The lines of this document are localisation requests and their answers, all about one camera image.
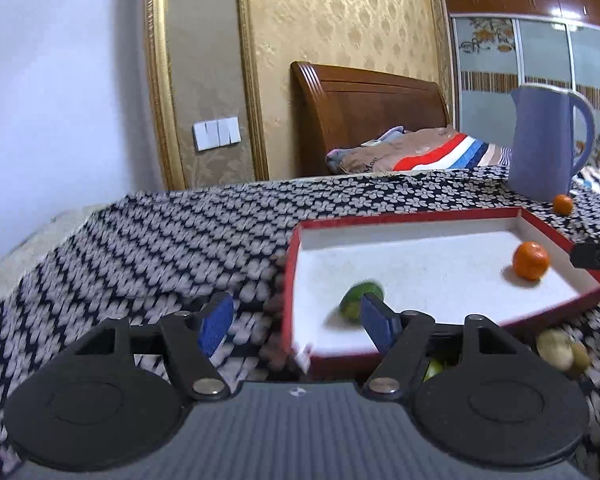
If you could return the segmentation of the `gold wall frame moulding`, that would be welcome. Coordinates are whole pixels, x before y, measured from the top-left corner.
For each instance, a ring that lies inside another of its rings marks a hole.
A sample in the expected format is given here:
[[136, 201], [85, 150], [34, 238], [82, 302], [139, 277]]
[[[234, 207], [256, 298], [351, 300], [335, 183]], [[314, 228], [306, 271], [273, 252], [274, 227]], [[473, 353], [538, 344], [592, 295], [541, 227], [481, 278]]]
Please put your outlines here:
[[[249, 0], [144, 0], [144, 36], [164, 186], [268, 179]], [[198, 152], [193, 124], [229, 117], [242, 140]]]

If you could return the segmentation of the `floral navy tablecloth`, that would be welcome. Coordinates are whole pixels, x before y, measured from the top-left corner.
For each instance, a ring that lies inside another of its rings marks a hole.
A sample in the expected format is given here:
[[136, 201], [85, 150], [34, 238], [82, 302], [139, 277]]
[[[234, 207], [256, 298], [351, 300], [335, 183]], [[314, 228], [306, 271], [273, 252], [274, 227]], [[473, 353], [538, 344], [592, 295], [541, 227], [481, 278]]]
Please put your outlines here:
[[289, 180], [137, 193], [94, 212], [0, 300], [0, 479], [19, 464], [8, 445], [9, 393], [106, 318], [151, 323], [181, 299], [229, 292], [236, 318], [212, 361], [231, 386], [293, 382], [279, 347], [286, 252], [303, 220], [524, 207], [570, 240], [600, 242], [600, 191], [573, 185], [576, 208], [510, 192], [502, 167]]

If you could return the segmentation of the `small orange by pitcher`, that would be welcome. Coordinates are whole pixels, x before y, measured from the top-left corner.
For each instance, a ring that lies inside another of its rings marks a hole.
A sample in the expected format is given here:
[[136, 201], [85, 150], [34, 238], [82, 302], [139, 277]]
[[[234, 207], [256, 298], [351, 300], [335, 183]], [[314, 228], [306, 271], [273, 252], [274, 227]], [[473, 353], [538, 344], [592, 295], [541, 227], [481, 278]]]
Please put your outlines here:
[[573, 213], [573, 199], [567, 194], [559, 194], [553, 200], [553, 211], [563, 217], [568, 217]]

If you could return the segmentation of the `red shallow box tray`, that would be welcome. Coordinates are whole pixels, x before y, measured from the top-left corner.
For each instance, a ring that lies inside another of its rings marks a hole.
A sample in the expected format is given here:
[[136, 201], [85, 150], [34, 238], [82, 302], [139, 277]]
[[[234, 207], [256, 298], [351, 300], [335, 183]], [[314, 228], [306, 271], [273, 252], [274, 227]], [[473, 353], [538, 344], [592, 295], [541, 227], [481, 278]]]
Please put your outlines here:
[[[513, 270], [523, 242], [550, 255], [539, 281]], [[337, 312], [364, 281], [377, 282], [396, 312], [424, 312], [442, 324], [483, 314], [514, 333], [542, 330], [600, 302], [600, 271], [575, 268], [571, 247], [520, 207], [302, 221], [288, 247], [280, 345], [313, 376], [373, 367], [370, 337]]]

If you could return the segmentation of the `yellow longan fruit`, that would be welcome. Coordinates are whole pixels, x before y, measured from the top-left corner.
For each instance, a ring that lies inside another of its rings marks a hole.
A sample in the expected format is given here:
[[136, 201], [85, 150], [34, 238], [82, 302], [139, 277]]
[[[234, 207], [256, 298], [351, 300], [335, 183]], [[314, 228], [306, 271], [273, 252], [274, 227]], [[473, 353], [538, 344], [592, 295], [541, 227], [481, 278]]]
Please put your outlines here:
[[562, 330], [546, 330], [535, 338], [538, 355], [561, 372], [568, 372], [574, 363], [570, 337]]

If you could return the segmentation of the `large orange mandarin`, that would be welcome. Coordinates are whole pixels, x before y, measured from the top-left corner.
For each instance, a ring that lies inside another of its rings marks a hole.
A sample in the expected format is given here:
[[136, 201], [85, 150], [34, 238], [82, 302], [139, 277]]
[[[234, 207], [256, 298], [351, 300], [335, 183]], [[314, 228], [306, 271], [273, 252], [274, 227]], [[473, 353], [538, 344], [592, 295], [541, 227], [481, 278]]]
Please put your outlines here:
[[550, 267], [550, 255], [537, 242], [523, 242], [513, 254], [512, 267], [518, 278], [536, 282]]

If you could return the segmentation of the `brown longan fruit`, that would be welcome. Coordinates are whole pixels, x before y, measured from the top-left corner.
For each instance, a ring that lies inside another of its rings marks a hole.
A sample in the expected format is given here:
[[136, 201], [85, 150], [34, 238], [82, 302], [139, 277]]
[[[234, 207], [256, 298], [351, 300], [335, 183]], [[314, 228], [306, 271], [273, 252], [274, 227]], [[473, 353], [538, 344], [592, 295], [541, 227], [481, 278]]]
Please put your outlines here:
[[571, 343], [573, 362], [568, 372], [571, 378], [578, 378], [591, 366], [591, 358], [581, 341]]

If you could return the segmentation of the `green pepper piece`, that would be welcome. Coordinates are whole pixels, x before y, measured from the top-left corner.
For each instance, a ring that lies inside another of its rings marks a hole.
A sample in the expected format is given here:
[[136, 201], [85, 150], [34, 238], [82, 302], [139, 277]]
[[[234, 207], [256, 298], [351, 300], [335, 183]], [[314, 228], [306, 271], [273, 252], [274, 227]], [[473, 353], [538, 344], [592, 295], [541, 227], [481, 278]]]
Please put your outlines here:
[[361, 323], [361, 304], [365, 294], [372, 294], [378, 299], [384, 299], [384, 290], [375, 281], [365, 281], [354, 284], [342, 297], [338, 306], [339, 315], [347, 322]]

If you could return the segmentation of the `striped bed quilt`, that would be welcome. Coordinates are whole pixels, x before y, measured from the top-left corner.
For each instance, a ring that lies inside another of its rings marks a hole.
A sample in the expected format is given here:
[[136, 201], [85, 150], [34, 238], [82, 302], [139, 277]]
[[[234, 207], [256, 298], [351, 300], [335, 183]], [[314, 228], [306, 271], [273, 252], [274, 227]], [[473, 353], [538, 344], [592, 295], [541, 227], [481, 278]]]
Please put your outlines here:
[[[580, 155], [585, 141], [578, 142], [574, 154]], [[327, 167], [338, 174], [360, 172], [424, 171], [472, 169], [503, 166], [508, 170], [512, 148], [503, 148], [456, 131], [452, 126], [406, 131], [397, 126], [380, 138], [356, 148], [335, 148], [327, 153]], [[584, 167], [573, 177], [590, 182], [600, 192], [600, 135]]]

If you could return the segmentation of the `white wall switch panel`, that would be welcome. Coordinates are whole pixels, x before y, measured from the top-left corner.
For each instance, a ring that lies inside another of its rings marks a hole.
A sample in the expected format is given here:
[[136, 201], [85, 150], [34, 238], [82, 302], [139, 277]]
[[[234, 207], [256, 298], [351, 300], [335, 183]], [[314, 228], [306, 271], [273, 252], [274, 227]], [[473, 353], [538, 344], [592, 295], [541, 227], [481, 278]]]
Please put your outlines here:
[[242, 140], [237, 117], [195, 122], [192, 127], [195, 148], [198, 152], [224, 148]]

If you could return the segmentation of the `wooden bed headboard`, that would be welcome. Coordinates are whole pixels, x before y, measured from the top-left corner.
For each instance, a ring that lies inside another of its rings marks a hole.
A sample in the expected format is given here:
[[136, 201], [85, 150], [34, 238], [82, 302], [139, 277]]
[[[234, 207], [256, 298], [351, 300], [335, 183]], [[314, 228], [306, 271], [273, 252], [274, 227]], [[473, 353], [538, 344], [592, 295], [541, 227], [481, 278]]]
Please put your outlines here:
[[300, 177], [326, 176], [329, 151], [355, 148], [392, 127], [417, 131], [451, 123], [432, 81], [300, 61], [290, 64], [290, 73]]

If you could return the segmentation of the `blue ceramic pitcher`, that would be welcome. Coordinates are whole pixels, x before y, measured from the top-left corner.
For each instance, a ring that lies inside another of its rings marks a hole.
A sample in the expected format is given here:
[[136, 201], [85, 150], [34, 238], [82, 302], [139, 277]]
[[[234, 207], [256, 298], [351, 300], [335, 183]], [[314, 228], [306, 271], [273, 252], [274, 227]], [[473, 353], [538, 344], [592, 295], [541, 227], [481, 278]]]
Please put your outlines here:
[[[528, 82], [510, 92], [516, 125], [508, 185], [516, 193], [550, 202], [570, 190], [572, 178], [591, 155], [596, 136], [594, 110], [580, 92]], [[574, 113], [585, 122], [585, 144], [574, 154]]]

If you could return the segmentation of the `green tomato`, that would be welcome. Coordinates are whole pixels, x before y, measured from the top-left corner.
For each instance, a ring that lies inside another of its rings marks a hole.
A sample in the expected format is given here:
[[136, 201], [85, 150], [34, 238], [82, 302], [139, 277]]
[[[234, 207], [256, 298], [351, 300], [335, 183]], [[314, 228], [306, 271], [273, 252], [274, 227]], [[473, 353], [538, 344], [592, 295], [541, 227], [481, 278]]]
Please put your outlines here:
[[436, 359], [431, 359], [426, 369], [424, 376], [424, 382], [428, 382], [429, 379], [434, 378], [445, 371], [445, 366]]

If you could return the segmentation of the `sliding wardrobe doors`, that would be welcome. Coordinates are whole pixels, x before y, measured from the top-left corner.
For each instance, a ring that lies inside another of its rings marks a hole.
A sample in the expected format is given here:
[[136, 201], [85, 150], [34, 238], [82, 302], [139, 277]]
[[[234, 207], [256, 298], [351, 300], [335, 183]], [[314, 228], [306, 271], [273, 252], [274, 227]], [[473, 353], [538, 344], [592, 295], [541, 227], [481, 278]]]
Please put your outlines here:
[[576, 90], [594, 110], [588, 163], [600, 168], [600, 27], [494, 14], [454, 15], [451, 25], [460, 130], [509, 146], [516, 122], [510, 92], [526, 82]]

